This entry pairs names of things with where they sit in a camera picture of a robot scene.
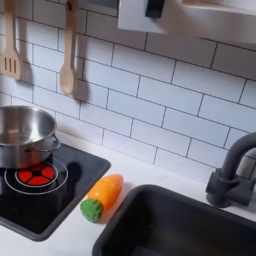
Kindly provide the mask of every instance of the pot rim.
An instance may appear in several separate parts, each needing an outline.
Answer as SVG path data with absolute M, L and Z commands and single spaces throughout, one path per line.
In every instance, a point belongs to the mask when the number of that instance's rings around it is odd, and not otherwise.
M 13 109 L 14 109 L 14 108 L 28 108 L 28 109 L 36 110 L 36 111 L 38 111 L 38 112 L 42 112 L 42 113 L 46 114 L 50 119 L 52 119 L 53 124 L 54 124 L 54 127 L 53 127 L 53 129 L 52 129 L 52 132 L 49 133 L 47 136 L 45 136 L 45 137 L 42 138 L 42 139 L 38 139 L 38 140 L 35 140 L 35 141 L 33 141 L 33 142 L 26 142 L 26 143 L 23 143 L 23 144 L 4 144 L 4 143 L 1 143 L 1 142 L 0 142 L 0 147 L 17 147 L 17 146 L 18 146 L 18 147 L 22 147 L 22 146 L 27 146 L 27 145 L 31 145 L 31 144 L 34 144 L 34 143 L 41 142 L 41 141 L 43 141 L 43 140 L 45 140 L 45 139 L 48 139 L 48 138 L 54 136 L 55 131 L 56 131 L 56 129 L 57 129 L 57 122 L 56 122 L 55 118 L 54 118 L 52 115 L 50 115 L 48 112 L 46 112 L 46 111 L 44 111 L 44 110 L 42 110 L 42 109 L 39 109 L 39 108 L 35 108 L 35 107 L 19 106 L 19 105 L 17 105 L 17 106 L 5 106 L 5 107 L 0 107 L 0 110 L 1 110 L 1 109 L 6 109 L 6 108 L 13 108 Z

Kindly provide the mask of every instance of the tile backsplash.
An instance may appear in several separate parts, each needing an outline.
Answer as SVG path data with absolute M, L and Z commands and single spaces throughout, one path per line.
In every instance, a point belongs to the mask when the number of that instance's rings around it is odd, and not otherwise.
M 256 131 L 256 46 L 121 31 L 116 11 L 81 6 L 78 88 L 63 95 L 64 0 L 17 0 L 22 81 L 0 75 L 0 106 L 46 110 L 60 131 L 207 182 Z M 5 46 L 0 0 L 0 53 Z M 256 150 L 239 173 L 254 175 Z

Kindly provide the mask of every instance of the pot handle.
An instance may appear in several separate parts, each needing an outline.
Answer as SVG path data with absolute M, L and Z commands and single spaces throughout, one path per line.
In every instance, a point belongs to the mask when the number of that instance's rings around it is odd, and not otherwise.
M 61 146 L 61 142 L 59 141 L 59 139 L 56 137 L 56 135 L 53 135 L 53 138 L 56 141 L 56 145 L 52 148 L 49 149 L 33 149 L 33 148 L 27 148 L 25 151 L 26 152 L 52 152 L 57 150 L 60 146 Z

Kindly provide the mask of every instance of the stove burner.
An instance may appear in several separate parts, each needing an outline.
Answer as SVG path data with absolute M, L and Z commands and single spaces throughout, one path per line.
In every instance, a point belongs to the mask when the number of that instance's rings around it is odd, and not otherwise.
M 49 163 L 41 163 L 16 172 L 16 178 L 24 186 L 41 187 L 57 179 L 58 171 Z
M 68 178 L 66 166 L 55 158 L 27 169 L 6 170 L 5 182 L 16 192 L 43 195 L 62 187 Z

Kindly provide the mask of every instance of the orange carrot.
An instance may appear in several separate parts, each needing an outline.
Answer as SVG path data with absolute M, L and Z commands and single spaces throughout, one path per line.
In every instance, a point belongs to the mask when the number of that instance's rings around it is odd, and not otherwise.
M 116 202 L 123 186 L 123 177 L 119 174 L 106 176 L 92 187 L 87 200 L 81 203 L 82 214 L 92 222 L 97 222 Z

